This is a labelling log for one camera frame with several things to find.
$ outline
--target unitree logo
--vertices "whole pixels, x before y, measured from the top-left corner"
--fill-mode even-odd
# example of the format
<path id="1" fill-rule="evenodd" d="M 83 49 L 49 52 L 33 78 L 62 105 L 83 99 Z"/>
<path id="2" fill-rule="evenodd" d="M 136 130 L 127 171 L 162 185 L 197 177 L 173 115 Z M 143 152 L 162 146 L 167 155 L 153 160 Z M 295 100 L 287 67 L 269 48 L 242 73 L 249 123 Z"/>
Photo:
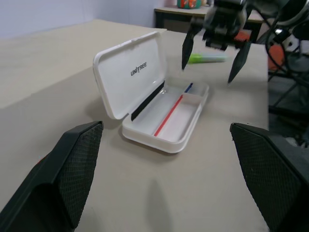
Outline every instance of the unitree logo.
<path id="1" fill-rule="evenodd" d="M 139 73 L 140 70 L 142 70 L 143 68 L 147 67 L 147 62 L 143 63 L 142 65 L 136 67 L 132 72 L 131 72 L 131 76 L 133 76 L 136 73 Z"/>

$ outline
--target black cable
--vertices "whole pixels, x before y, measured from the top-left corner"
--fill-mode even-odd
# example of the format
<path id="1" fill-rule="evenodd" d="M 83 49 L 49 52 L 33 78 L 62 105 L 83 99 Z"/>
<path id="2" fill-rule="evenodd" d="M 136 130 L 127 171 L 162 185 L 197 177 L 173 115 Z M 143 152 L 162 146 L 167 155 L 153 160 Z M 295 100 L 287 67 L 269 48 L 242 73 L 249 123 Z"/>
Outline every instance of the black cable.
<path id="1" fill-rule="evenodd" d="M 276 65 L 277 69 L 279 69 L 279 70 L 281 70 L 281 71 L 287 73 L 287 71 L 286 71 L 281 65 L 279 65 L 279 64 L 274 60 L 274 58 L 272 57 L 272 55 L 271 55 L 270 52 L 269 52 L 269 47 L 268 47 L 270 35 L 271 35 L 271 33 L 273 32 L 273 30 L 274 30 L 274 28 L 275 28 L 275 26 L 276 26 L 276 24 L 277 24 L 277 22 L 278 22 L 278 19 L 279 19 L 279 16 L 277 16 L 277 18 L 275 19 L 275 21 L 273 22 L 273 24 L 271 25 L 271 27 L 270 27 L 270 29 L 269 29 L 269 33 L 268 33 L 268 35 L 267 35 L 267 37 L 266 37 L 265 49 L 266 49 L 266 52 L 267 52 L 268 57 L 269 57 L 270 60 Z"/>
<path id="2" fill-rule="evenodd" d="M 254 5 L 250 5 L 252 9 L 254 9 L 256 12 L 260 14 L 260 16 L 263 18 L 264 22 L 267 24 L 267 26 L 270 28 L 271 24 L 269 23 L 268 19 L 265 17 L 265 15 L 262 14 L 262 12 Z"/>
<path id="3" fill-rule="evenodd" d="M 276 24 L 277 24 L 277 22 L 278 22 L 278 20 L 279 20 L 279 16 L 277 16 L 277 18 L 275 19 L 275 21 L 274 21 L 273 24 L 271 25 L 271 24 L 269 23 L 268 19 L 265 17 L 265 15 L 263 15 L 262 12 L 261 12 L 256 6 L 251 5 L 251 7 L 252 7 L 252 9 L 254 9 L 255 11 L 257 11 L 257 12 L 260 14 L 260 16 L 263 18 L 263 21 L 264 21 L 264 22 L 267 24 L 267 26 L 269 27 L 269 33 L 268 33 L 268 35 L 267 35 L 267 37 L 266 37 L 266 42 L 265 42 L 265 49 L 266 49 L 266 52 L 267 52 L 268 57 L 270 58 L 270 60 L 275 64 L 275 66 L 277 67 L 277 69 L 279 69 L 279 70 L 281 70 L 281 71 L 283 71 L 283 72 L 285 72 L 285 73 L 299 73 L 299 72 L 297 72 L 297 71 L 291 69 L 291 67 L 290 67 L 290 65 L 289 65 L 289 62 L 288 62 L 288 59 L 287 59 L 287 54 L 286 54 L 285 47 L 283 46 L 282 43 L 280 43 L 280 46 L 281 46 L 281 49 L 282 49 L 282 51 L 283 51 L 283 55 L 284 55 L 284 65 L 286 66 L 286 69 L 284 69 L 284 68 L 282 67 L 282 65 L 279 65 L 279 64 L 275 61 L 275 59 L 272 57 L 272 55 L 270 54 L 270 52 L 269 52 L 269 47 L 268 47 L 269 38 L 270 38 L 270 35 L 271 35 L 272 33 L 274 33 L 275 35 L 277 35 L 276 32 L 274 31 L 274 28 L 275 28 L 275 26 L 276 26 Z"/>
<path id="4" fill-rule="evenodd" d="M 290 54 L 287 55 L 287 57 L 291 54 L 293 54 L 294 52 L 296 52 L 299 49 L 299 46 L 297 46 L 297 48 L 295 48 Z M 271 76 L 268 78 L 268 81 L 270 81 L 277 73 L 278 73 L 279 69 L 276 69 Z"/>
<path id="5" fill-rule="evenodd" d="M 277 105 L 286 97 L 292 90 L 294 90 L 298 86 L 298 83 L 294 83 L 285 93 L 281 95 L 281 97 L 273 104 L 273 107 L 277 107 Z"/>
<path id="6" fill-rule="evenodd" d="M 309 74 L 309 71 L 304 72 L 302 75 L 300 75 L 300 77 L 295 76 L 294 80 L 301 86 L 304 86 L 306 88 L 309 88 L 309 83 L 307 81 L 304 80 L 304 78 Z"/>

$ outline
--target green object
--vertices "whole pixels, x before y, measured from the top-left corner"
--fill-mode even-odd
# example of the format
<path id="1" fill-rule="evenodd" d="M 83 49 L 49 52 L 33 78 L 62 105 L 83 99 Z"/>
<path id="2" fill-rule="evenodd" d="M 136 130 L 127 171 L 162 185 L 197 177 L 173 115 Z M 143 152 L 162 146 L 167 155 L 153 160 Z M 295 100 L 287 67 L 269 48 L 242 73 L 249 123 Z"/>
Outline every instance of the green object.
<path id="1" fill-rule="evenodd" d="M 209 62 L 225 62 L 227 55 L 224 53 L 192 53 L 189 58 L 189 64 L 209 63 Z"/>
<path id="2" fill-rule="evenodd" d="M 190 8 L 189 3 L 185 4 L 184 7 L 182 7 L 182 1 L 184 1 L 184 0 L 177 0 L 177 6 L 179 8 L 183 8 L 183 9 L 197 9 L 197 8 L 200 8 L 201 4 L 202 4 L 201 0 L 197 0 L 194 8 Z"/>

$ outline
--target white plastic case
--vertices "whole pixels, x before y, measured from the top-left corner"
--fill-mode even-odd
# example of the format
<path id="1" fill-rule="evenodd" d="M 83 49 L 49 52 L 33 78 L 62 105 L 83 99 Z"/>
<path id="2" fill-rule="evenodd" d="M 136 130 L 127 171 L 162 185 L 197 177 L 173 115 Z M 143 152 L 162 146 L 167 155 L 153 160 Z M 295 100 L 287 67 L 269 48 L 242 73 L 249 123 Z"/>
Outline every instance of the white plastic case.
<path id="1" fill-rule="evenodd" d="M 93 70 L 108 116 L 113 119 L 126 116 L 122 123 L 126 138 L 168 153 L 185 148 L 206 102 L 209 86 L 193 82 L 185 93 L 190 80 L 166 79 L 160 33 L 153 32 L 99 52 Z M 159 93 L 132 121 L 132 114 L 156 90 Z M 160 126 L 168 115 L 166 123 Z"/>

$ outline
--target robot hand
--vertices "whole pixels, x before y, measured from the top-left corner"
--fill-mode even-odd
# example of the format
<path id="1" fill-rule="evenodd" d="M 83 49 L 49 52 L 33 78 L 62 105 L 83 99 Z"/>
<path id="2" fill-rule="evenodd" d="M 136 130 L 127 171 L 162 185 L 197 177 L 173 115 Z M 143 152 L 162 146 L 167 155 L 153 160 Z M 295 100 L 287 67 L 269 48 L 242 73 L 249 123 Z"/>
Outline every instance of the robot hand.
<path id="1" fill-rule="evenodd" d="M 250 41 L 239 41 L 235 37 L 243 29 L 252 8 L 259 9 L 263 15 L 279 15 L 278 25 L 290 28 L 307 19 L 309 0 L 214 0 L 214 6 L 204 19 L 192 18 L 183 43 L 182 69 L 190 58 L 194 36 L 204 29 L 206 46 L 224 51 L 228 45 L 240 49 L 230 74 L 231 82 L 245 64 L 250 50 Z"/>

